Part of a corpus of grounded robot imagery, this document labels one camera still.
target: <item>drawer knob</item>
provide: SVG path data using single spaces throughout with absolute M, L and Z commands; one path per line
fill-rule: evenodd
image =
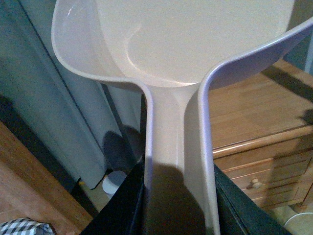
M 258 189 L 263 185 L 261 182 L 259 182 L 258 179 L 252 180 L 251 183 L 252 183 L 252 187 L 255 189 Z

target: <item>small white container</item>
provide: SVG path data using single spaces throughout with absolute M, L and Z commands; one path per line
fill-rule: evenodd
M 104 180 L 102 182 L 102 189 L 107 194 L 109 199 L 111 199 L 113 195 L 116 193 L 118 188 L 126 179 L 126 176 L 127 175 L 125 172 L 117 170 L 111 172 L 106 177 L 104 177 Z

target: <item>white plastic scoop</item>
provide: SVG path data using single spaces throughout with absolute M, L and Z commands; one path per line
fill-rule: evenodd
M 59 61 L 147 98 L 146 233 L 219 234 L 209 87 L 260 72 L 309 35 L 310 2 L 57 1 Z

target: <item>wooden furniture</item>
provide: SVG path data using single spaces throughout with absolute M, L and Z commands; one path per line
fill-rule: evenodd
M 92 217 L 0 122 L 0 223 L 29 217 L 79 234 Z
M 210 91 L 215 164 L 264 209 L 313 199 L 313 77 L 279 61 Z

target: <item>wooden floor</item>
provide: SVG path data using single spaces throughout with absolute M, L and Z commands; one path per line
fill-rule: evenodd
M 313 209 L 309 209 L 305 212 L 313 212 Z M 272 209 L 268 211 L 268 214 L 283 226 L 289 218 L 297 213 L 294 212 L 289 206 L 285 206 Z M 304 214 L 293 218 L 287 224 L 286 229 L 293 235 L 313 235 L 312 226 L 313 214 Z
M 56 234 L 79 234 L 92 220 L 38 159 L 0 122 L 0 223 L 28 217 Z

